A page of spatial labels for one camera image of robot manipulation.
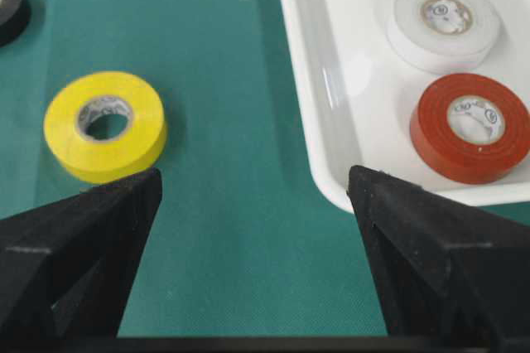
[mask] black electrical tape roll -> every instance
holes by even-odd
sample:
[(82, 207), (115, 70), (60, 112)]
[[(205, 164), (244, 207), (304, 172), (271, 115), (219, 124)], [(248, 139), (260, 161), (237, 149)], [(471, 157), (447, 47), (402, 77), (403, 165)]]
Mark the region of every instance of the black electrical tape roll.
[(0, 46), (20, 36), (30, 21), (27, 0), (0, 0)]

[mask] electrical tape roll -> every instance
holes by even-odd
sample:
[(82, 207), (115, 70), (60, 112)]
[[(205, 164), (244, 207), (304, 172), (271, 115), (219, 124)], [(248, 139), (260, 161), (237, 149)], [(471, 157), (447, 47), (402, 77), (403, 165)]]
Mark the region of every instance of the electrical tape roll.
[(475, 68), (497, 41), (499, 15), (488, 0), (395, 0), (388, 23), (392, 48), (435, 74)]
[(414, 148), (436, 172), (454, 181), (496, 181), (530, 149), (523, 102), (495, 80), (453, 74), (423, 93), (410, 123)]
[(31, 9), (27, 0), (0, 0), (0, 46), (22, 34), (30, 16)]
[[(116, 137), (96, 140), (86, 131), (105, 114), (127, 118)], [(144, 80), (106, 71), (82, 77), (52, 100), (44, 119), (46, 142), (73, 176), (106, 183), (143, 171), (166, 143), (164, 109), (157, 92)]]

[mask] yellow electrical tape roll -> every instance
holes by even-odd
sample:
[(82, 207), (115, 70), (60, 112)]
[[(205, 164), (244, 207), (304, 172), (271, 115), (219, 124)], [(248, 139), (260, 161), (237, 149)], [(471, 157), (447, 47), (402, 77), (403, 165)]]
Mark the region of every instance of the yellow electrical tape roll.
[[(96, 140), (87, 128), (105, 114), (127, 126), (115, 138)], [(144, 80), (105, 71), (67, 85), (50, 103), (44, 134), (60, 164), (82, 181), (106, 183), (150, 167), (166, 144), (164, 108)]]

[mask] green tablecloth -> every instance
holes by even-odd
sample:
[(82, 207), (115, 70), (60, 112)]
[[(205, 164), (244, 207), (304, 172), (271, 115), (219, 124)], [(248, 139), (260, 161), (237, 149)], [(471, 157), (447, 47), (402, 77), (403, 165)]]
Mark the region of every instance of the green tablecloth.
[(42, 136), (67, 83), (124, 70), (165, 105), (164, 197), (121, 335), (384, 333), (354, 217), (311, 180), (279, 0), (30, 1), (0, 48), (0, 217), (86, 187)]

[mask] white plastic tray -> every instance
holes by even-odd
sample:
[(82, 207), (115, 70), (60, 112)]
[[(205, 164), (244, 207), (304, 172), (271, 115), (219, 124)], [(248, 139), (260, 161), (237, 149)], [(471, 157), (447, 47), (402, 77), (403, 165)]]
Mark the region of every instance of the white plastic tray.
[[(490, 0), (501, 37), (474, 70), (530, 104), (530, 0)], [(311, 174), (331, 202), (345, 194), (354, 164), (388, 172), (473, 206), (530, 200), (530, 156), (500, 181), (469, 186), (445, 179), (417, 155), (410, 115), (439, 76), (396, 55), (385, 27), (393, 0), (282, 0)]]

